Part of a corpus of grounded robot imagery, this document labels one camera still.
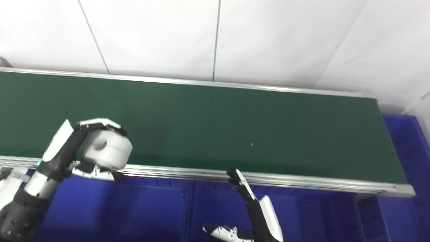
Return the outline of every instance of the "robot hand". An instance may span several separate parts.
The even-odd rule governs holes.
[[[259,201],[236,168],[230,167],[227,175],[230,177],[228,181],[234,185],[233,191],[240,193],[246,203],[253,231],[236,227],[231,229],[209,222],[203,225],[203,231],[226,242],[283,242],[281,227],[270,198],[264,196]]]
[[[29,182],[0,211],[0,241],[24,242],[34,235],[58,185],[79,167],[76,152],[88,133],[92,135],[84,150],[83,164],[94,164],[98,173],[100,168],[109,171],[126,165],[132,145],[120,125],[107,118],[95,118],[80,121],[72,128],[66,120]]]

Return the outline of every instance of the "blue plastic bin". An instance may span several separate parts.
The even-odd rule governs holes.
[[[287,242],[430,241],[430,152],[413,116],[384,115],[417,196],[252,186],[271,197]],[[72,177],[59,187],[35,242],[213,242],[204,222],[251,228],[245,203],[227,183],[127,177]]]
[[[358,203],[368,242],[430,241],[430,149],[418,120],[383,115],[413,198],[369,198]]]

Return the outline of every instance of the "black joint cover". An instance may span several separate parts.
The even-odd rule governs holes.
[[[0,241],[31,239],[49,207],[49,200],[33,197],[23,189],[0,211]]]

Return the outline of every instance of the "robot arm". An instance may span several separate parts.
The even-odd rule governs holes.
[[[76,152],[90,132],[94,132],[93,135],[96,135],[97,132],[114,132],[115,136],[119,136],[115,138],[122,139],[121,144],[126,146],[128,151],[128,154],[125,155],[125,162],[121,161],[121,164],[125,166],[132,146],[130,141],[125,138],[126,132],[120,125],[107,118],[96,118],[80,121],[72,128],[69,121],[66,120],[53,137],[43,154],[43,162],[37,167],[29,182],[16,193],[13,201],[0,211],[0,241],[23,242],[33,236],[40,220],[48,210],[58,185],[72,174],[74,165],[76,165],[74,162]],[[106,140],[98,148],[103,149],[103,145],[107,145]],[[91,150],[88,153],[89,160],[97,163],[98,160],[91,159],[94,158]],[[106,162],[102,158],[98,165],[106,166],[107,163],[109,160]]]
[[[203,231],[226,242],[283,242],[281,227],[270,198],[264,196],[259,201],[239,170],[230,167],[227,175],[230,177],[228,181],[235,185],[233,191],[240,193],[246,203],[254,230],[205,223]]]

